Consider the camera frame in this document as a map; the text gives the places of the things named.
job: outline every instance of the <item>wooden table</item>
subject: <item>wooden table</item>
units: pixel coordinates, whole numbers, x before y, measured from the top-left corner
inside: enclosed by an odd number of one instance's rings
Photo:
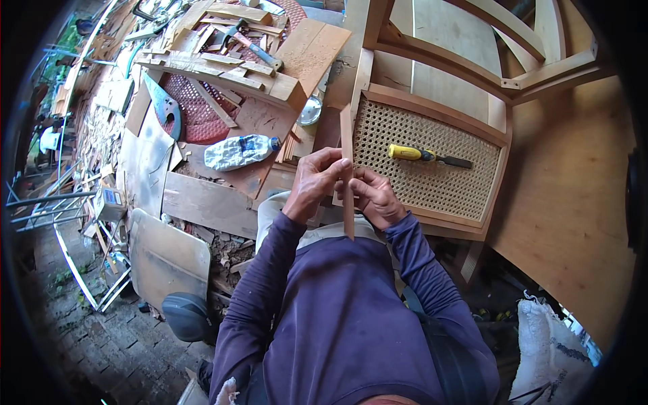
[[[590,46],[592,32],[569,0],[559,5],[569,56]],[[315,150],[338,145],[339,111],[351,99],[367,9],[367,0],[347,4],[343,27],[353,35],[329,76]],[[414,19],[429,26],[413,32]],[[441,46],[457,46],[461,35],[490,29],[442,0],[396,0],[391,20],[404,34],[425,40],[436,35]],[[492,44],[472,43],[460,51],[493,73],[524,72],[507,49],[500,67],[487,54],[471,53],[475,46]],[[416,64],[412,75],[411,60],[377,51],[371,81],[487,119],[480,91],[431,69]],[[627,248],[624,217],[634,134],[620,82],[610,77],[528,102],[515,107],[513,117],[513,146],[487,242],[572,311],[605,352],[629,294],[635,259]]]

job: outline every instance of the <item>white cloth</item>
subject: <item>white cloth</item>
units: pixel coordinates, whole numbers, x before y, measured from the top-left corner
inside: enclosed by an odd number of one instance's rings
[[[39,148],[41,152],[45,153],[45,149],[57,150],[58,149],[58,138],[61,136],[60,133],[54,132],[54,127],[51,126],[46,128],[43,131],[43,135],[40,138]]]
[[[518,318],[520,366],[509,398],[550,383],[534,404],[571,403],[594,370],[578,336],[557,319],[549,305],[540,305],[535,299],[520,300]],[[515,403],[530,398],[527,395]]]
[[[284,205],[286,205],[289,195],[290,191],[280,192],[279,194],[275,194],[259,204],[259,230],[257,231],[257,245],[255,253],[259,252],[263,240],[266,236],[268,236],[268,232],[270,232],[272,221],[274,221],[277,214],[279,214],[279,211],[284,207]],[[382,244],[386,244],[384,241],[378,238],[376,232],[373,229],[373,226],[371,226],[369,221],[367,221],[364,216],[362,216],[361,214],[356,214],[354,222],[354,234],[356,237],[371,238]],[[301,249],[322,239],[343,237],[344,235],[344,224],[342,222],[319,227],[317,229],[313,229],[312,231],[306,231],[306,233],[304,233],[304,236],[299,239],[299,245],[297,246],[297,249]]]

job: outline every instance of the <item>brick floor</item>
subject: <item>brick floor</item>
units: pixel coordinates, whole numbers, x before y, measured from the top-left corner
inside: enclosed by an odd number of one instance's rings
[[[83,237],[73,226],[60,231],[75,263],[92,260],[91,249],[75,240]],[[34,254],[37,270],[25,277],[23,290],[30,295],[30,316],[45,340],[43,344],[56,348],[56,357],[70,381],[85,376],[118,404],[177,403],[189,382],[185,367],[196,371],[200,359],[213,358],[214,348],[178,340],[168,324],[138,311],[137,296],[117,298],[101,314],[80,303],[73,279],[57,293],[52,280],[67,265],[56,236],[51,228],[35,236],[39,244]],[[101,256],[96,247],[93,249],[98,262]],[[100,266],[95,264],[83,277],[86,283],[100,280]]]

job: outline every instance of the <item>red perforated mat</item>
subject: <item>red perforated mat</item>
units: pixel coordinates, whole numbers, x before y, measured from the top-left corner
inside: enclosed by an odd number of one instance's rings
[[[238,1],[230,1],[229,3],[241,4]],[[288,16],[288,23],[281,38],[283,42],[286,35],[290,33],[291,27],[296,26],[302,19],[306,18],[306,13],[294,0],[274,0],[274,3],[286,10],[286,15]],[[261,41],[260,38],[250,38],[250,40],[257,45]],[[249,49],[242,47],[238,51],[241,52],[242,59],[264,64]],[[187,78],[181,75],[164,75],[160,81],[160,86],[180,105],[183,122],[183,135],[181,139],[184,139],[188,143],[210,145],[227,137],[229,128],[207,104],[205,99],[198,94]],[[204,83],[204,86],[227,114],[232,118],[236,118],[238,108],[220,97],[219,92],[209,84]],[[237,94],[243,98],[241,102],[243,103],[245,96],[240,93]],[[167,133],[170,133],[172,125],[166,124],[162,125],[162,127]]]

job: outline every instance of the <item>plastic bottle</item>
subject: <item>plastic bottle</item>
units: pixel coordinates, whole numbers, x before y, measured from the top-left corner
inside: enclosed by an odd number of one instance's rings
[[[279,138],[255,133],[224,139],[205,149],[205,166],[221,172],[260,162],[281,149]]]

